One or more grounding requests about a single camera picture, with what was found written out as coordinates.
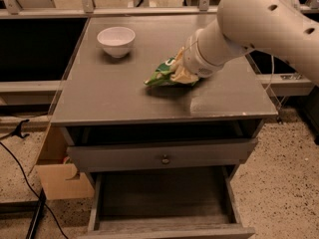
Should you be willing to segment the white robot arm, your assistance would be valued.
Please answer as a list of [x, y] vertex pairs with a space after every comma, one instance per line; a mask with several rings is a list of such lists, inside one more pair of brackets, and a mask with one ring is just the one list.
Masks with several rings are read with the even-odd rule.
[[298, 0], [221, 0], [215, 19], [196, 30], [170, 66], [171, 79], [190, 84], [254, 50], [286, 62], [319, 85], [319, 23]]

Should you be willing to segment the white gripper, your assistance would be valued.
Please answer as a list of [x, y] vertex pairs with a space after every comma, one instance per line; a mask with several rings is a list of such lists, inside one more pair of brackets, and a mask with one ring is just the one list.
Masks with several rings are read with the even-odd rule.
[[178, 84], [196, 83], [199, 78], [211, 77], [214, 73], [223, 68], [222, 65], [214, 65], [208, 62], [200, 53], [198, 47], [198, 36], [201, 29], [196, 30], [189, 36], [185, 46], [181, 47], [174, 57], [170, 69], [174, 72], [170, 79]]

